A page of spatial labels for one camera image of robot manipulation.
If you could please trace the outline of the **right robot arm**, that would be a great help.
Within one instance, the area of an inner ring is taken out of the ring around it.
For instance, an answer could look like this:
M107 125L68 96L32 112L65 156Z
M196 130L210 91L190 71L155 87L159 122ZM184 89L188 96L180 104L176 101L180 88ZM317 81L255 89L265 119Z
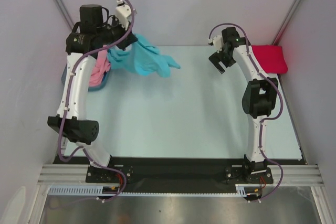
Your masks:
M240 26L223 23L215 27L220 26L226 26L220 35L208 37L208 44L215 48L208 59L221 74L226 68L238 64L247 81L241 101L249 123L248 147L244 156L247 166L242 169L242 176L245 181L254 183L267 166L264 151L266 122L275 108L276 99L281 97L278 80L264 71L246 33L239 35L237 29L243 30Z

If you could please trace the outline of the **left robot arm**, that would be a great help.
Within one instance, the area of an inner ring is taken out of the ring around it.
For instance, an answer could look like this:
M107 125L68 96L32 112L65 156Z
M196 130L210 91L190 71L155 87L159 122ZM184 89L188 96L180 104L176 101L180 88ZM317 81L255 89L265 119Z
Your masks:
M127 0L117 0L111 23L103 19L103 9L95 4L80 7L80 21L66 39L66 79L61 102L56 115L48 117L47 124L58 133L57 151L63 162L71 159L61 153L62 139L66 138L76 145L77 151L84 152L92 166L99 167L98 176L110 182L116 169L109 165L110 154L96 141L98 121L87 119L89 81L99 52L114 46L126 49L137 39L132 33L135 9Z

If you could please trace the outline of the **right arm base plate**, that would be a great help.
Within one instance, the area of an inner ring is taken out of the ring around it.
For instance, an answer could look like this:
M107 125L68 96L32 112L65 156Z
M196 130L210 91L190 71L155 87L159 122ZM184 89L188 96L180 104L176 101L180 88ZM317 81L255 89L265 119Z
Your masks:
M242 166L225 168L225 182L228 184L273 184L271 169L264 162L243 163Z

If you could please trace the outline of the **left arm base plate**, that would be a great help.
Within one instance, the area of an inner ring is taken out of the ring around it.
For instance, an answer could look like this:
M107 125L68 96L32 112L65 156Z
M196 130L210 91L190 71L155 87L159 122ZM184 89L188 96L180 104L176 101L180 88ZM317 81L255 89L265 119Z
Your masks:
M125 180L127 184L135 182L134 167L133 163L131 162L131 158L112 157L110 159L108 167L122 172L126 177ZM122 181L125 181L121 174L111 170L100 168L97 165L92 164L91 161L89 162L85 179L86 183L110 184L117 183L120 181L120 179L122 179Z

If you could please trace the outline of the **turquoise t shirt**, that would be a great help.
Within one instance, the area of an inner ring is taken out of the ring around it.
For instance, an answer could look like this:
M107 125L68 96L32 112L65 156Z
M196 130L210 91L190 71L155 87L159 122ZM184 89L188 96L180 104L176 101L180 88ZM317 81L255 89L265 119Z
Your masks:
M181 66L169 55L164 55L159 48L150 43L144 36L135 35L138 39L129 50L111 48L107 59L111 69L125 69L140 76L157 73L161 78L171 76L171 69L180 69Z

